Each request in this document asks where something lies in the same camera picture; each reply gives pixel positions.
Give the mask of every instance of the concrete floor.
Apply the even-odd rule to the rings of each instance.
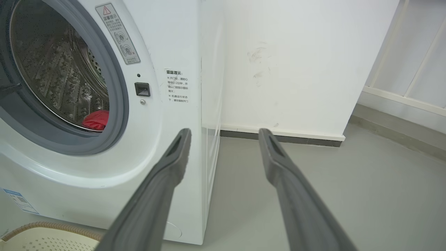
[[[344,135],[347,139],[340,148],[282,145],[358,249],[444,250],[446,163],[354,125],[348,125]],[[0,230],[13,220],[19,225],[46,220],[22,213],[1,195],[0,205],[6,204]],[[222,138],[204,244],[165,241],[162,250],[288,249],[276,191],[265,178],[258,142]]]

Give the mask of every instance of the beige laundry basket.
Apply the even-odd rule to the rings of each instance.
[[[92,251],[101,237],[75,226],[35,222],[0,239],[0,251]]]

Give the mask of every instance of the baseboard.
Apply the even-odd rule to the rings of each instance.
[[[221,137],[248,139],[259,138],[258,128],[222,125],[220,129]],[[280,142],[295,144],[340,147],[341,143],[345,140],[344,135],[314,135],[278,130],[271,130],[271,132],[277,137]]]

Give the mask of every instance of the washing machine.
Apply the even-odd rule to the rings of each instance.
[[[164,237],[202,244],[219,146],[220,5],[2,0],[4,192],[28,213],[106,229],[179,130],[190,128]]]

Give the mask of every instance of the stainless steel drum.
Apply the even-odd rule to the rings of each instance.
[[[21,0],[10,25],[16,65],[34,96],[68,124],[88,131],[85,117],[109,110],[101,67],[75,29],[40,0]]]

